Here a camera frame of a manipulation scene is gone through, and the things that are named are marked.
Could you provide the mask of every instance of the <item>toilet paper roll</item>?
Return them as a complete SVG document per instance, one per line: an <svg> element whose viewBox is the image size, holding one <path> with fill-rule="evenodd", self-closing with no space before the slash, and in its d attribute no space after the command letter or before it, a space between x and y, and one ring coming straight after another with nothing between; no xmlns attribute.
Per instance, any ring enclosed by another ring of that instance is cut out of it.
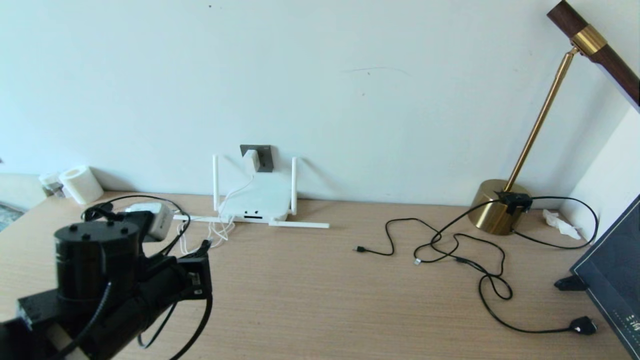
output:
<svg viewBox="0 0 640 360"><path fill-rule="evenodd" d="M74 167L65 171L60 175L60 181L78 204L84 205L96 201L104 193L88 166Z"/></svg>

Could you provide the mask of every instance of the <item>brass lamp pole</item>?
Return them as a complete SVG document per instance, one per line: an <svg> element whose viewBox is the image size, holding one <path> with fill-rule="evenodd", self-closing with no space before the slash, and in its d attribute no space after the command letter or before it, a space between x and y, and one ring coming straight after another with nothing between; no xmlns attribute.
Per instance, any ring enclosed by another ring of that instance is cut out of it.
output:
<svg viewBox="0 0 640 360"><path fill-rule="evenodd" d="M556 5L547 16L571 39L573 48L564 55L558 67L547 98L542 105L540 114L531 129L531 134L529 134L529 138L520 153L520 157L511 172L509 180L492 179L480 184L480 188L471 205L472 208L484 202L499 200L500 193L514 192L529 194L525 188L516 184L515 181L540 131L540 127L547 117L551 104L556 98L560 85L571 65L573 56L576 53L580 52L580 54L588 57L591 61L602 65L618 82L622 89L624 89L626 95L628 95L636 105L640 104L640 80L618 54L607 45L607 41L593 26L589 25L566 1L562 1ZM506 204L502 202L492 202L469 213L468 217L476 227L487 233L507 235L517 226L520 215L522 215L525 210L523 206L517 206L515 209L508 211Z"/></svg>

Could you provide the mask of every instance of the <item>wooden desk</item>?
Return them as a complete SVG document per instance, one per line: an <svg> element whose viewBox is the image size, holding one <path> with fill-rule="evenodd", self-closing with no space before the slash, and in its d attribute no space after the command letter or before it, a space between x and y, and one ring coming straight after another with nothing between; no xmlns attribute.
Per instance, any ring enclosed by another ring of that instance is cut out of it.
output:
<svg viewBox="0 0 640 360"><path fill-rule="evenodd" d="M101 200L117 195L107 193ZM213 215L209 197L162 196L191 214ZM116 210L127 204L117 203ZM413 249L432 236L417 224L392 226L395 256L351 250L363 245L387 251L383 226L391 218L419 217L442 227L465 208L302 200L299 209L298 220L330 222L332 228L240 223L228 243L210 251L214 308L184 359L628 359L585 293L553 287L582 250L489 236L466 219L451 229L495 241L507 252L505 279L514 299L504 302L489 289L486 294L508 322L549 329L588 315L599 326L590 337L521 334L486 312L477 294L479 272L451 260L413 264ZM49 198L0 233L1 319L15 316L17 298L56 287L52 235L79 221L81 210L72 200ZM520 229L574 243L543 224L537 211ZM206 234L206 224L192 223L188 238L196 244ZM147 254L163 244L145 245ZM459 252L490 270L499 265L499 254L488 245L464 241ZM203 309L204 301L180 303L151 348L139 349L133 341L116 358L168 359L192 335Z"/></svg>

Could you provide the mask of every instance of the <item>white power adapter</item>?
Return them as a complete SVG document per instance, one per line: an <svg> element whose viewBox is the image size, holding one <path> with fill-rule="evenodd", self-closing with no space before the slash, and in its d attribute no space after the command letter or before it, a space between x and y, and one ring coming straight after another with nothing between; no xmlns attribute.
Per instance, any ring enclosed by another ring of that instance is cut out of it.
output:
<svg viewBox="0 0 640 360"><path fill-rule="evenodd" d="M258 152L256 150L247 150L242 157L244 162L244 171L249 175L254 175L260 168L260 159L258 158Z"/></svg>
<svg viewBox="0 0 640 360"><path fill-rule="evenodd" d="M125 212L132 213L134 211L149 211L154 214L154 222L149 227L147 233L152 238L162 241L169 233L173 214L171 209L162 202L140 202L129 206Z"/></svg>

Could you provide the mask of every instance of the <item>gold lamp base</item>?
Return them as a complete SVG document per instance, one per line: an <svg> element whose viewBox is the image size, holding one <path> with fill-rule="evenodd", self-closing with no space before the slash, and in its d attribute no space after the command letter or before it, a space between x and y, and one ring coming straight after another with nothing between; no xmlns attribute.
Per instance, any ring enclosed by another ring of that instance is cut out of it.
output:
<svg viewBox="0 0 640 360"><path fill-rule="evenodd" d="M480 205L483 202L498 200L499 192L504 191L507 185L505 180L487 180L480 184L471 207ZM513 184L512 192L529 194L527 189L520 185ZM524 212L523 206L516 207L513 214L507 214L507 206L501 202L492 202L469 213L469 220L480 230L494 235L508 235L511 230L518 225L520 215Z"/></svg>

